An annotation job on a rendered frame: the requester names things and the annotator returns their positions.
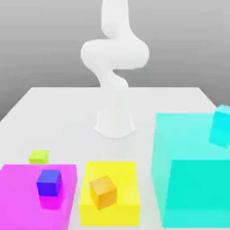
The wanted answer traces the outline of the large magenta box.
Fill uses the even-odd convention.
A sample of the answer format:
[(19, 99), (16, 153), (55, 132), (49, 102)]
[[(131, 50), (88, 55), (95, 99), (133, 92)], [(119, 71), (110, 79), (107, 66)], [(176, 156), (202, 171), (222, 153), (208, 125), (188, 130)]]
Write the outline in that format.
[[(37, 180), (44, 169), (60, 170), (60, 209), (43, 209)], [(6, 164), (0, 169), (0, 230), (68, 230), (77, 184), (75, 164)]]

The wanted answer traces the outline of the small lime green cube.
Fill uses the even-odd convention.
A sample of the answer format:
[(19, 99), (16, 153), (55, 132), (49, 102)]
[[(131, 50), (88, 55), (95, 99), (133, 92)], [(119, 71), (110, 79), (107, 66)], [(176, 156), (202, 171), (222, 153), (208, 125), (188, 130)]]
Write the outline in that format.
[(30, 158), (30, 164), (48, 164), (49, 163), (49, 151), (48, 150), (33, 150)]

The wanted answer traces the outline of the small magenta cube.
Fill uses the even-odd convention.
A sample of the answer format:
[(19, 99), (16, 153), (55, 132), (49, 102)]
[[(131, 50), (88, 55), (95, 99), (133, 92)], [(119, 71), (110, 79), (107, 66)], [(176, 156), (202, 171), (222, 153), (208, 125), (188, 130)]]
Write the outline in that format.
[(40, 205), (43, 209), (56, 210), (60, 209), (63, 201), (63, 195), (58, 196), (40, 196)]

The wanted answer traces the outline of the large turquoise box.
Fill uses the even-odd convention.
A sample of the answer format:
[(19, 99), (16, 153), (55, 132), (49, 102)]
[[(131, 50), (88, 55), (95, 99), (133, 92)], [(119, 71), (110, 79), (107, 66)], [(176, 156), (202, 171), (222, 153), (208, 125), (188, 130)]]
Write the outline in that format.
[(158, 113), (151, 175), (164, 228), (230, 228), (230, 147), (210, 142), (212, 113)]

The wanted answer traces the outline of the small blue cube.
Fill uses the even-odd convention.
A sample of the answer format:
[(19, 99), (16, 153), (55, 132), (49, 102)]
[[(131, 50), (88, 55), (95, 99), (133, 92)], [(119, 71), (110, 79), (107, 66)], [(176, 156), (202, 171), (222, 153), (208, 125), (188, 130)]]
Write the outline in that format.
[(39, 196), (58, 196), (61, 186), (60, 170), (44, 169), (37, 180)]

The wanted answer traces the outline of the large yellow box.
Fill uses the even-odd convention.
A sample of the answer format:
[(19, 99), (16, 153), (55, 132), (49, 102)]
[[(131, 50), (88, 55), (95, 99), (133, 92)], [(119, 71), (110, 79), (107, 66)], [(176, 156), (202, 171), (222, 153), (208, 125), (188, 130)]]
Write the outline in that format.
[[(117, 202), (97, 210), (89, 184), (104, 176), (109, 176), (117, 187)], [(87, 162), (79, 209), (82, 226), (137, 226), (140, 198), (135, 162)]]

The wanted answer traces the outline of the small cyan cube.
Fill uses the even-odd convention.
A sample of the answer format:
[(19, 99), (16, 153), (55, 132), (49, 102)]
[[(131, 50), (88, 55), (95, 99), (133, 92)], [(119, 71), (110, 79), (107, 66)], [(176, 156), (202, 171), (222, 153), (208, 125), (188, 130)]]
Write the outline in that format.
[(209, 142), (225, 149), (230, 147), (230, 106), (221, 104), (216, 109)]

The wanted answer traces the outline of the small orange cube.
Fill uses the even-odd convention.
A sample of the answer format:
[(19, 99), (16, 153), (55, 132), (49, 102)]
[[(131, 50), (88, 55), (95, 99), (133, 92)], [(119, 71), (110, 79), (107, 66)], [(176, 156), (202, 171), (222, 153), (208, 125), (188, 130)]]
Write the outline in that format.
[(90, 196), (97, 210), (107, 208), (117, 202), (117, 187), (109, 176), (90, 182)]

